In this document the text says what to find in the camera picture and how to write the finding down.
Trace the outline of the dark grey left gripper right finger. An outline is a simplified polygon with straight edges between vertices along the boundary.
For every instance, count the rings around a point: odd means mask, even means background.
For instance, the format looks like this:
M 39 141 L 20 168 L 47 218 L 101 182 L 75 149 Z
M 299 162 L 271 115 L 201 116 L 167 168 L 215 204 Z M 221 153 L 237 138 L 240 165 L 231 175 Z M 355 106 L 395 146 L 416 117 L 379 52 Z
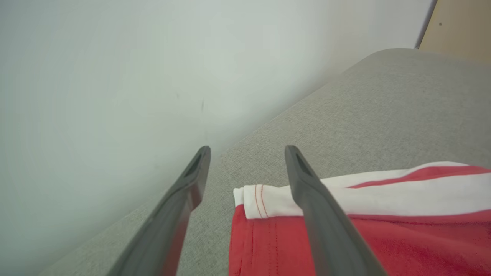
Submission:
M 303 211 L 318 276 L 386 276 L 356 227 L 298 147 L 285 147 L 293 200 Z

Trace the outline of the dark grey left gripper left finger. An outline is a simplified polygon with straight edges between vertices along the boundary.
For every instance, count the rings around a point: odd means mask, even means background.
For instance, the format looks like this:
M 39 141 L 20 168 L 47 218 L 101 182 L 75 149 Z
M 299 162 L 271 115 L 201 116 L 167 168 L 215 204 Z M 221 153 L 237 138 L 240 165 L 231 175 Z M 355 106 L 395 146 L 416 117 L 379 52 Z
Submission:
M 108 272 L 175 276 L 192 211 L 202 202 L 211 149 L 203 146 L 169 188 Z

